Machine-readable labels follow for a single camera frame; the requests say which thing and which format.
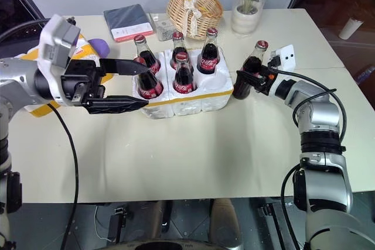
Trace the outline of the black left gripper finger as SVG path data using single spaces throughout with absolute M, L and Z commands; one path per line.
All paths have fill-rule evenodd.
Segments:
M 122 114 L 146 107 L 148 100 L 128 95 L 109 95 L 105 98 L 86 98 L 82 106 L 89 114 Z
M 129 59 L 100 59 L 100 66 L 105 73 L 120 76 L 135 76 L 148 71 L 147 66 Z

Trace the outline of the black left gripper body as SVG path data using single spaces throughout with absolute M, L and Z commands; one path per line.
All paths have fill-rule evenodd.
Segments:
M 73 59 L 61 76 L 62 88 L 69 106 L 103 107 L 104 91 L 101 85 L 105 68 L 94 60 Z

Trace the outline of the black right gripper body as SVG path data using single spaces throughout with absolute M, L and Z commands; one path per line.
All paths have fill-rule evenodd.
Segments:
M 272 68 L 262 66 L 260 72 L 258 73 L 258 77 L 264 79 L 264 89 L 262 94 L 269 95 L 271 87 L 276 81 L 277 73 Z

